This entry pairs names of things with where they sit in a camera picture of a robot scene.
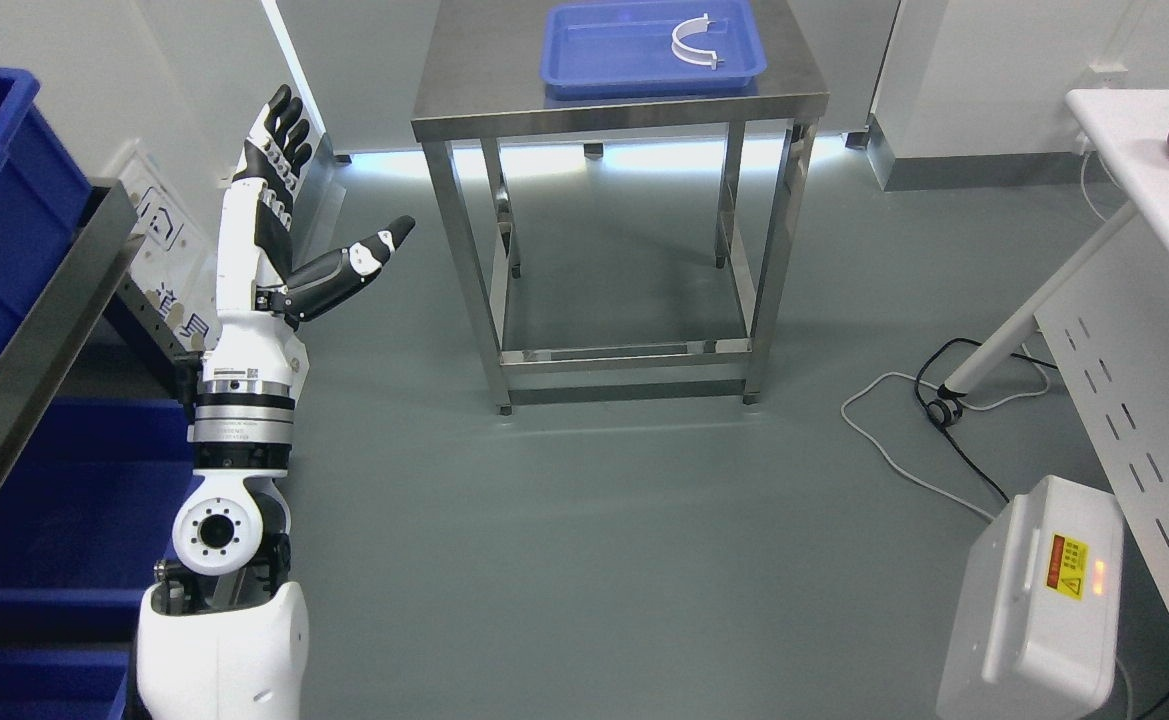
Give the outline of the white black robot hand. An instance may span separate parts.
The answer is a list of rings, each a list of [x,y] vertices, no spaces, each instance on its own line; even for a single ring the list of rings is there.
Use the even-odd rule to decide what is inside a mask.
[[[313,158],[309,131],[300,97],[281,85],[247,132],[220,214],[219,319],[261,313],[292,327],[314,320],[369,286],[414,231],[415,219],[402,215],[365,240],[295,265],[295,201]]]

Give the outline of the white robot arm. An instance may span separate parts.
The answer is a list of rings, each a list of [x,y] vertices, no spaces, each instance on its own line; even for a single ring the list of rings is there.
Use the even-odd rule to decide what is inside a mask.
[[[136,707],[153,719],[296,719],[307,670],[307,602],[290,579],[293,328],[228,310],[191,379],[196,487],[155,565],[134,641]]]

